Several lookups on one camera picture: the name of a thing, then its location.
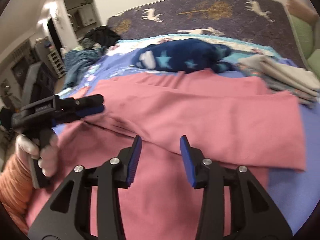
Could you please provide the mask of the left orange sleeve forearm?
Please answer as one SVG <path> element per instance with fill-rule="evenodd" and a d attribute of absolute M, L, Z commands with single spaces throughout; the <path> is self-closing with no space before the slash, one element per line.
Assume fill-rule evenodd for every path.
<path fill-rule="evenodd" d="M 30 171 L 17 155 L 13 154 L 1 173 L 1 202 L 18 228 L 26 235 L 25 221 L 28 202 L 33 192 Z"/>

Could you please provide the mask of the left white gloved hand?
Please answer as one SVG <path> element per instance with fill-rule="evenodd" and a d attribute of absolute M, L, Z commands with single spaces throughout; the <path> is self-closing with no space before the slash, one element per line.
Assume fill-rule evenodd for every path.
<path fill-rule="evenodd" d="M 25 135 L 19 134 L 15 141 L 15 155 L 26 169 L 29 167 L 29 158 L 37 161 L 42 173 L 51 178 L 58 169 L 58 137 L 53 133 L 49 144 L 43 149 L 28 139 Z"/>

